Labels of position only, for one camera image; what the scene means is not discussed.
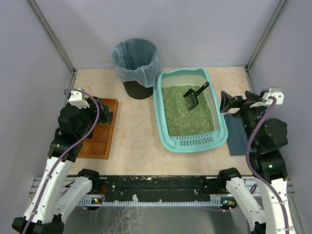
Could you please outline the black litter scoop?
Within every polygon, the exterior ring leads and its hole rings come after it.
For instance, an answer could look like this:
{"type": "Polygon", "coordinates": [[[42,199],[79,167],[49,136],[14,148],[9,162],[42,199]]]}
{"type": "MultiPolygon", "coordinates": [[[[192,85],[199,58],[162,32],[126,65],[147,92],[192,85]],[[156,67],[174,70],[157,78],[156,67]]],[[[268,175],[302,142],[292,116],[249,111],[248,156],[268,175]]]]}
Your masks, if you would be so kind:
{"type": "Polygon", "coordinates": [[[209,87],[210,83],[204,83],[197,91],[194,89],[189,89],[182,97],[185,100],[186,108],[188,111],[194,109],[198,104],[198,96],[207,88],[209,87]]]}

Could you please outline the teal litter box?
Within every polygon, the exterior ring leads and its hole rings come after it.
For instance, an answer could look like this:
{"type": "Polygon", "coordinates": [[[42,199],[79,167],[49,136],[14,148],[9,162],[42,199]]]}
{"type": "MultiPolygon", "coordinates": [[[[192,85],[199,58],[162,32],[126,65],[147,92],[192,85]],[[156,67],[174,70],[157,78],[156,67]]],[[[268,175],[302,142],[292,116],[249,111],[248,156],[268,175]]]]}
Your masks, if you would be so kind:
{"type": "Polygon", "coordinates": [[[163,72],[153,92],[160,140],[167,150],[196,153],[226,142],[224,115],[206,69],[163,72]]]}

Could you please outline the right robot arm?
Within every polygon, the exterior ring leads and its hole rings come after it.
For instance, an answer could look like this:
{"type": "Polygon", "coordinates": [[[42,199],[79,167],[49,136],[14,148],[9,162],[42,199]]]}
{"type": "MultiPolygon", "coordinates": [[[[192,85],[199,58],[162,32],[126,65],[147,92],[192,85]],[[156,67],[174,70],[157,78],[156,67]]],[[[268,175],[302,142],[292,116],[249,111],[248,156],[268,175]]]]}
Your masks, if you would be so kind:
{"type": "Polygon", "coordinates": [[[259,95],[246,91],[245,97],[221,92],[220,112],[237,108],[233,117],[242,120],[246,137],[246,163],[259,189],[259,205],[236,168],[219,172],[220,185],[235,199],[243,212],[251,234],[294,234],[295,227],[287,195],[287,169],[280,148],[288,144],[287,124],[268,118],[273,108],[282,105],[280,88],[269,88],[259,95]]]}

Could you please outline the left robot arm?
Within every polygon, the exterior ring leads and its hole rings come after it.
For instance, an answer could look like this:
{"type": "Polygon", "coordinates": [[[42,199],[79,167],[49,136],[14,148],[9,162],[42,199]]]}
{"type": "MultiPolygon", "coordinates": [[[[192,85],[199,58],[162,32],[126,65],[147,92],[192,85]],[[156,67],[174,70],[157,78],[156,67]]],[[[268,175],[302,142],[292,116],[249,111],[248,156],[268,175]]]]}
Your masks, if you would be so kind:
{"type": "Polygon", "coordinates": [[[99,188],[99,173],[83,169],[73,184],[60,195],[62,184],[74,165],[85,140],[100,121],[113,114],[98,97],[69,101],[60,111],[59,127],[50,144],[46,167],[36,194],[12,228],[20,234],[61,234],[73,209],[89,192],[99,188]]]}

